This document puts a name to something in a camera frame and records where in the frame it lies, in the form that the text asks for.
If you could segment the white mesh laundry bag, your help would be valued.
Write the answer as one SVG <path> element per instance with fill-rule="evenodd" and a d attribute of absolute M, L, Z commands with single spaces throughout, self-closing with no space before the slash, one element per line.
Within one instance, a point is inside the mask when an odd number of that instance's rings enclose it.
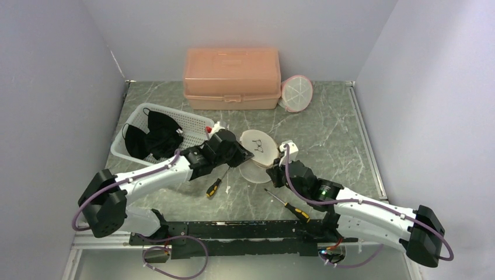
<path fill-rule="evenodd" d="M 266 170 L 278 158 L 275 140 L 265 132 L 255 129 L 244 131 L 239 140 L 245 149 L 254 154 L 254 157 L 239 166 L 241 176 L 253 184 L 269 182 L 271 179 Z"/>

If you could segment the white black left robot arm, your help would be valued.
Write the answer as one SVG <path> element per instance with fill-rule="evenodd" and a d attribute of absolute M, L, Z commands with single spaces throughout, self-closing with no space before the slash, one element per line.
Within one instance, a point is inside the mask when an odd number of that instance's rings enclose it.
<path fill-rule="evenodd" d="M 157 190 L 174 186 L 210 174 L 216 167 L 238 167 L 254 154 L 238 142 L 227 129 L 221 129 L 201 145 L 176 150 L 170 159 L 143 169 L 112 174 L 98 172 L 78 200 L 79 209 L 72 220 L 78 226 L 83 216 L 95 238 L 103 238 L 122 230 L 140 234 L 154 245 L 162 244 L 168 236 L 168 224 L 156 209 L 132 207 L 137 199 Z"/>

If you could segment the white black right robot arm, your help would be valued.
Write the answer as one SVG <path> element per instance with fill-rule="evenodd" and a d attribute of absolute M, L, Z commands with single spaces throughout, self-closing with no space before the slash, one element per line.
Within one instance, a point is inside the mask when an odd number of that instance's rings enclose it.
<path fill-rule="evenodd" d="M 355 238 L 381 243 L 430 268 L 438 267 L 444 259 L 445 229 L 427 206 L 404 208 L 365 197 L 340 183 L 318 178 L 299 160 L 289 164 L 275 160 L 266 173 L 275 188 L 289 188 L 326 214 L 321 229 L 329 242 Z"/>

